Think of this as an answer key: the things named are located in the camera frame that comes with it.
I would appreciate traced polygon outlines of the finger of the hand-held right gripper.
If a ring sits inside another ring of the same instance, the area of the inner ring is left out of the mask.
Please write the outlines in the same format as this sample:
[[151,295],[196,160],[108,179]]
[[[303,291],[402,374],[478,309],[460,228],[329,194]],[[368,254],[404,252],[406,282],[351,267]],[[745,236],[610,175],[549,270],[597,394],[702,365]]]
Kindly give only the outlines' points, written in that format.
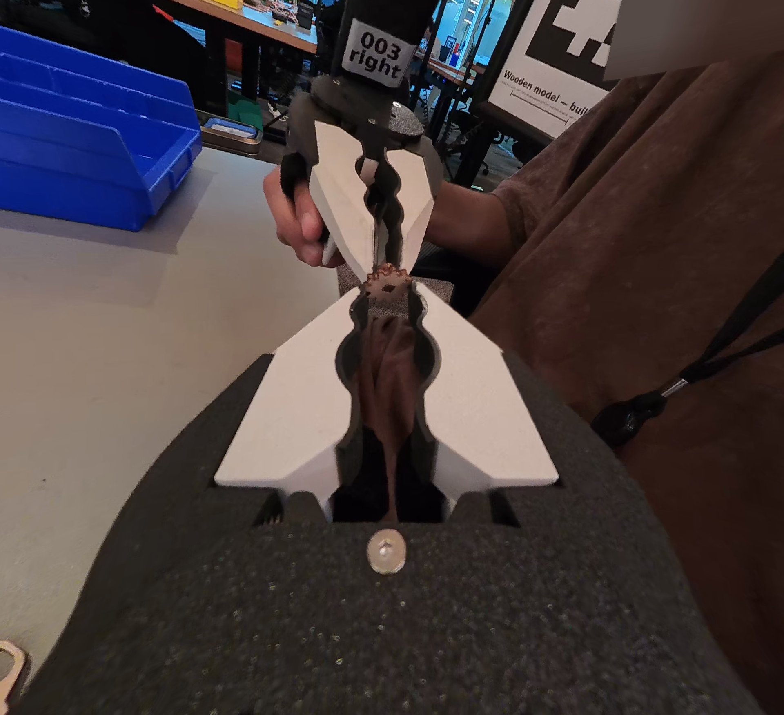
[[318,163],[310,175],[310,195],[328,230],[325,263],[340,253],[358,278],[374,271],[376,222],[365,203],[367,186],[357,172],[361,143],[338,125],[315,122]]
[[410,273],[434,208],[423,157],[385,151],[380,161],[359,159],[358,175],[366,188],[359,203],[358,274],[368,276],[387,263]]

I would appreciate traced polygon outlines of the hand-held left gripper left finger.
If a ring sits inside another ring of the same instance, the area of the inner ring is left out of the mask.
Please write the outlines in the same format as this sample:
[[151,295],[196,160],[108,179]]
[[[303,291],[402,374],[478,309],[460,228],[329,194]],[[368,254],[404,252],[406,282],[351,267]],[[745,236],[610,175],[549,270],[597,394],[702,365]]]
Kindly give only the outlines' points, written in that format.
[[367,322],[368,295],[353,289],[276,350],[217,485],[307,492],[332,520],[333,495],[361,466],[357,374]]

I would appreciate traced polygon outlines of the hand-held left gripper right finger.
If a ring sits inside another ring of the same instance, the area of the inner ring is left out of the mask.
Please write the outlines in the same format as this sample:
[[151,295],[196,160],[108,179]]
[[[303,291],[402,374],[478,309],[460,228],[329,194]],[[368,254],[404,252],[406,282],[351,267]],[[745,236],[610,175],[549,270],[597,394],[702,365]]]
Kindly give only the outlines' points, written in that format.
[[423,356],[434,357],[417,407],[424,478],[448,509],[467,493],[555,485],[556,466],[503,351],[419,281],[412,324]]

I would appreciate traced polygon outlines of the small wooden gear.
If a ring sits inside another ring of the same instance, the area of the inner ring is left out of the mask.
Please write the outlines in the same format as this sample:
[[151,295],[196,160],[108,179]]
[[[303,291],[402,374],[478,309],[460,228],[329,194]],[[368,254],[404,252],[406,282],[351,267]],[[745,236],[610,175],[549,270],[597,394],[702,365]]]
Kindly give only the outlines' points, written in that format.
[[386,262],[367,276],[361,288],[371,302],[392,306],[407,300],[411,285],[412,277],[406,269]]

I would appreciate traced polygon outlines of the person's right forearm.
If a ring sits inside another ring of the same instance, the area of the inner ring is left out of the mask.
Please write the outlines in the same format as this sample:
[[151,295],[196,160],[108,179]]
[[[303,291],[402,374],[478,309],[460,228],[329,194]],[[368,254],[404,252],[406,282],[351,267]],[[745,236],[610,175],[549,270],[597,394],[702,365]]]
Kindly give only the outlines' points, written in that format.
[[515,253],[501,200],[447,181],[435,198],[425,240],[496,270],[504,268]]

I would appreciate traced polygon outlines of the wooden model part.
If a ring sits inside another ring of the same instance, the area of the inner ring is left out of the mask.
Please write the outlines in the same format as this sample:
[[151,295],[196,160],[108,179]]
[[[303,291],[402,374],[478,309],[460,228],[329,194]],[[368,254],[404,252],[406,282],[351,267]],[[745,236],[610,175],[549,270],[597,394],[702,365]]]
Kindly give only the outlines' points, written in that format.
[[1,714],[7,714],[15,691],[25,679],[28,655],[24,649],[6,640],[1,640],[1,655],[9,659],[9,668],[1,677]]

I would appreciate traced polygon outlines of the person's right hand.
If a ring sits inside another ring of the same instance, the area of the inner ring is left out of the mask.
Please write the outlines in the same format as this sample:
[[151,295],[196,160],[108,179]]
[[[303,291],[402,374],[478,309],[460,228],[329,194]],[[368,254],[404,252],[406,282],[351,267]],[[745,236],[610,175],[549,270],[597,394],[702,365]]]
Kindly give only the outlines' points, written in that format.
[[310,195],[306,182],[299,181],[294,199],[286,197],[281,187],[281,169],[273,167],[263,180],[263,192],[274,218],[279,241],[310,267],[337,268],[345,264],[339,251],[324,258],[326,242],[322,241],[325,224]]

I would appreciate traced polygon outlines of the long wooden table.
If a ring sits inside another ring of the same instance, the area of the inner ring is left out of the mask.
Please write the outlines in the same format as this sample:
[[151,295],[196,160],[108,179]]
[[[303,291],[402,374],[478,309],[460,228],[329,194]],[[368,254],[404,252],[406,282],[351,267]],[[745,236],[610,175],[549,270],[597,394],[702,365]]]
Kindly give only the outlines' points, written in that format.
[[436,76],[445,79],[447,82],[467,88],[473,87],[486,71],[485,65],[482,64],[472,64],[469,67],[458,69],[433,58],[428,59],[427,67]]

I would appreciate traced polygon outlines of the metal tin with blue lid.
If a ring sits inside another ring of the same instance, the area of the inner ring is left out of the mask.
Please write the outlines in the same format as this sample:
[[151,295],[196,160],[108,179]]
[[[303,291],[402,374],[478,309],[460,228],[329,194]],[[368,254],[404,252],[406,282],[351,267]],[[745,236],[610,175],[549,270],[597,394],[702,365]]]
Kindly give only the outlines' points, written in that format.
[[201,143],[205,148],[261,159],[263,131],[254,125],[206,114],[201,122]]

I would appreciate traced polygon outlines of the green plastic bin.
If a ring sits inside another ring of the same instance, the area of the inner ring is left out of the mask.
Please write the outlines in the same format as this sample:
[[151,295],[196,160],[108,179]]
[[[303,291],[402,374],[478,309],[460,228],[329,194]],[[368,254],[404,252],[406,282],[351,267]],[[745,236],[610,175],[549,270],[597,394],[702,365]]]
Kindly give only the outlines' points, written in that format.
[[263,131],[264,122],[260,104],[233,90],[227,92],[227,116],[235,122]]

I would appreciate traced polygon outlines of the wooden workbench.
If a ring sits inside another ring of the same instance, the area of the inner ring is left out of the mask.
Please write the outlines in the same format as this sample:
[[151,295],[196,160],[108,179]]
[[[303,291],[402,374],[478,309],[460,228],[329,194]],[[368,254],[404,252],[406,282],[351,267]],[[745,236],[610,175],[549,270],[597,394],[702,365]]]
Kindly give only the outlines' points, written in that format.
[[208,107],[216,115],[227,115],[226,40],[243,44],[242,92],[255,95],[258,86],[260,45],[277,42],[309,55],[317,51],[316,30],[304,30],[297,24],[275,24],[270,13],[244,5],[241,9],[222,6],[211,0],[152,0],[174,19],[205,31],[208,55]]

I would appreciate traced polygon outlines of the black and white marker poster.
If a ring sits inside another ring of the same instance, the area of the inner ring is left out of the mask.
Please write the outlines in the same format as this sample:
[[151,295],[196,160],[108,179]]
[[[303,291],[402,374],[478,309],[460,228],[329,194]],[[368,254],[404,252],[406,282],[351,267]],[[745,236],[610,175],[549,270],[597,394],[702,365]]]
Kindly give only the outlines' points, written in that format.
[[558,138],[616,84],[604,80],[622,0],[515,0],[471,111],[510,136]]

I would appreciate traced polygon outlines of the blue plastic storage bin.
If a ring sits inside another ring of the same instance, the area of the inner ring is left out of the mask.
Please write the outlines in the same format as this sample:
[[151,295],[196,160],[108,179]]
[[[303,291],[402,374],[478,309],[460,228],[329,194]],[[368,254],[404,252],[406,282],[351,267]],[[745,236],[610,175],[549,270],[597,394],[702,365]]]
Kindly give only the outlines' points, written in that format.
[[137,232],[200,152],[184,82],[2,27],[2,210]]

